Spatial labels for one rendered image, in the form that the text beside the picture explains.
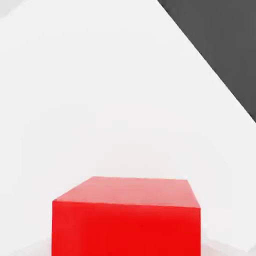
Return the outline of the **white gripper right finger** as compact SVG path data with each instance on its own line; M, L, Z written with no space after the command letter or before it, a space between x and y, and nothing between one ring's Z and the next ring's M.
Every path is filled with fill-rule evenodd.
M239 250L235 247L218 242L202 242L201 256L253 256L253 253Z

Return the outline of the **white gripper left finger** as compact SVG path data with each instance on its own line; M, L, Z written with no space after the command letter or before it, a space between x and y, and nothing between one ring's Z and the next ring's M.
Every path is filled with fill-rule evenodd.
M13 253L13 256L52 256L52 242L50 238L28 245Z

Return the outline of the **small red cube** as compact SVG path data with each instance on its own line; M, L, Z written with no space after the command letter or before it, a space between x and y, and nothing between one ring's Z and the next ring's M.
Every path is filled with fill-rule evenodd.
M185 179L94 176L52 202L51 256L201 256Z

